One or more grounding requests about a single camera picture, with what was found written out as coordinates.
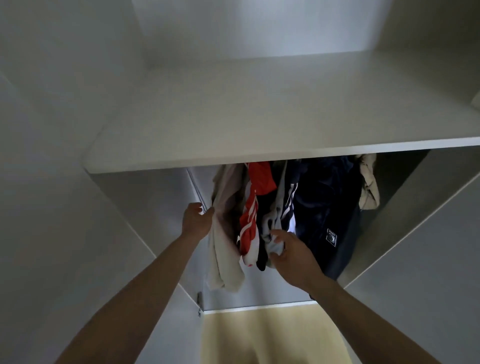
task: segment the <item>jacket logo patch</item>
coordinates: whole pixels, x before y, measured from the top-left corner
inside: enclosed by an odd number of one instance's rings
[[[330,244],[336,246],[336,234],[333,231],[327,229],[327,236],[325,238]]]

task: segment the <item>hand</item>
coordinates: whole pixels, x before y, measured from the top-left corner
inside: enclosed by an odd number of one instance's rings
[[[280,275],[292,286],[311,294],[318,280],[327,279],[310,249],[294,233],[271,230],[276,243],[284,242],[281,255],[270,254],[270,260]]]
[[[212,227],[214,208],[211,207],[203,215],[200,215],[202,211],[202,204],[193,202],[183,213],[181,234],[194,239],[196,243],[203,239]]]

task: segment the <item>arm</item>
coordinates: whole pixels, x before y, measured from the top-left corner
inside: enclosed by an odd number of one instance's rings
[[[188,205],[180,237],[95,313],[57,359],[57,364],[136,361],[190,256],[210,230],[213,209],[203,215],[201,211],[201,204]]]
[[[323,275],[313,254],[294,234],[272,230],[285,251],[272,254],[291,285],[310,294],[327,312],[362,363],[438,363],[419,345]]]

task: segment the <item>white shelf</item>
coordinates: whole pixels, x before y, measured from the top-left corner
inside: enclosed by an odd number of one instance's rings
[[[91,173],[480,145],[477,49],[352,52],[151,71]]]

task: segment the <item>yellow floor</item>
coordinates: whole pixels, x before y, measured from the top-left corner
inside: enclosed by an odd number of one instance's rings
[[[204,316],[202,364],[351,364],[340,332],[316,304]]]

